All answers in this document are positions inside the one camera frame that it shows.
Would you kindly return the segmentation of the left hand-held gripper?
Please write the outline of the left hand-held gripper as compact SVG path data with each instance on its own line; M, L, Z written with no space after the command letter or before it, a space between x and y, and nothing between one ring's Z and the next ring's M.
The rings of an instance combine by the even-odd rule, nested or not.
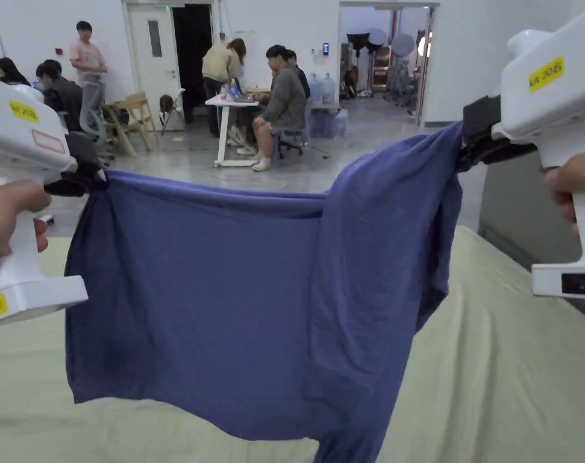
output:
M85 136L31 87L0 82L0 185L32 180L47 194L83 197L108 188L105 169ZM18 214L11 254L0 261L0 324L39 317L88 299L80 276L45 277L36 216Z

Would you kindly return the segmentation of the person's left hand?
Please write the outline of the person's left hand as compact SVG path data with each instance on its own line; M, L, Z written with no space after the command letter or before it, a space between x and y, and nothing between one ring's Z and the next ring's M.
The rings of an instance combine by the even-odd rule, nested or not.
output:
M18 214L39 213L51 203L43 186L32 180L20 180L0 185L0 261L11 254L10 239Z

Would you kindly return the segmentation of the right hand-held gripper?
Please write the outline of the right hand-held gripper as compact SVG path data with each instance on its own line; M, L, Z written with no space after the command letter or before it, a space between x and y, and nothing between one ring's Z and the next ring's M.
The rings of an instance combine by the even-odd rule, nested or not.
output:
M463 110L457 173L538 152L543 168L585 153L585 11L557 31L522 31L508 41L499 94ZM585 300L585 192L574 194L582 255L534 264L533 293Z

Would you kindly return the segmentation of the person's right hand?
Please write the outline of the person's right hand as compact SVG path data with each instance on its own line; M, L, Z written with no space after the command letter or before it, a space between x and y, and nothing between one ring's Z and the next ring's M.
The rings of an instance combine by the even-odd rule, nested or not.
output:
M543 169L542 174L551 191L553 203L560 208L561 215L571 224L573 234L579 237L572 195L585 192L585 153L574 156L561 168Z

